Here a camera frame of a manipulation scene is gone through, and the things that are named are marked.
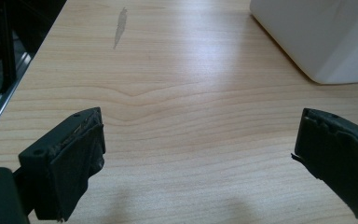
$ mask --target gray mark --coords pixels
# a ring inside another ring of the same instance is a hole
[[[118,41],[120,40],[121,36],[124,33],[124,30],[126,29],[126,22],[127,22],[127,9],[123,7],[123,10],[121,10],[120,15],[118,16],[118,23],[117,23],[117,29],[115,35],[115,46],[113,47],[113,49],[116,48]]]

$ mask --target table surface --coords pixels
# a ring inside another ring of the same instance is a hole
[[[0,118],[0,166],[94,106],[105,166],[69,223],[358,223],[290,157],[304,107],[358,124],[358,84],[310,81],[249,1],[68,0]]]

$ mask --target light wood surface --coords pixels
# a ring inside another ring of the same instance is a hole
[[[358,84],[310,81],[249,1],[68,0],[0,118],[0,166],[94,106],[106,163],[69,223],[358,223],[290,157],[304,107],[358,124]]]

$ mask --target wooden table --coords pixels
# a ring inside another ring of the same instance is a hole
[[[358,223],[290,157],[304,107],[358,124],[358,84],[310,81],[249,1],[68,0],[0,118],[0,166],[94,106],[106,163],[69,223]]]

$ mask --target white container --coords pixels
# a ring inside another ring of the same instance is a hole
[[[250,9],[312,80],[358,82],[358,0],[252,0]]]

